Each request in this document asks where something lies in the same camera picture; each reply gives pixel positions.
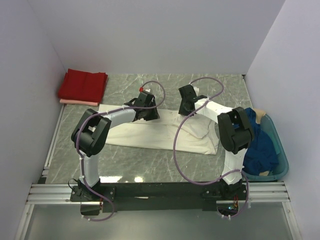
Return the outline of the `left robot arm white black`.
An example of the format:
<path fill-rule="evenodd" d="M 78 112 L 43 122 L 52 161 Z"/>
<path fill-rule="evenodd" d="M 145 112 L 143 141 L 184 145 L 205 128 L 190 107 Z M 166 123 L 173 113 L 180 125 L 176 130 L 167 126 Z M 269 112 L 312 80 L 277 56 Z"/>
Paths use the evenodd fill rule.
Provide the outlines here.
<path fill-rule="evenodd" d="M 98 173 L 98 154 L 106 144 L 110 129 L 137 120 L 159 118 L 155 96 L 146 90 L 116 109 L 104 112 L 87 109 L 71 134 L 80 161 L 80 176 L 74 194 L 86 201 L 105 195 Z"/>

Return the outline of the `white t shirt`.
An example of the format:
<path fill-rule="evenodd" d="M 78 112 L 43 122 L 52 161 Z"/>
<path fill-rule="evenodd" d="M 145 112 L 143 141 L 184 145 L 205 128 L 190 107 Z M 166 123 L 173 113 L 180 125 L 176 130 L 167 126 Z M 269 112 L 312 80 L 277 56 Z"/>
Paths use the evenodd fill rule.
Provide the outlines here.
<path fill-rule="evenodd" d="M 109 130 L 106 143 L 109 145 L 172 150 L 174 137 L 184 116 L 176 110 L 159 109 L 160 119 L 124 123 Z M 196 114 L 182 125 L 175 149 L 182 152 L 216 155 L 219 139 L 215 122 Z"/>

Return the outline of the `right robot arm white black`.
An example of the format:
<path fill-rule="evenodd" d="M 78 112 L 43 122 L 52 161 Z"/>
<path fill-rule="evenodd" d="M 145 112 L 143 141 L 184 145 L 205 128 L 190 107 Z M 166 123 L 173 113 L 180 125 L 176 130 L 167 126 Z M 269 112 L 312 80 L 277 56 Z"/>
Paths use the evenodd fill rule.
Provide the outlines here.
<path fill-rule="evenodd" d="M 181 103 L 178 113 L 183 116 L 202 115 L 218 126 L 219 140 L 225 150 L 222 179 L 215 182 L 216 195 L 232 198 L 242 190 L 242 169 L 245 154 L 255 135 L 246 111 L 242 107 L 231 108 L 197 95 L 191 85 L 180 87 Z"/>

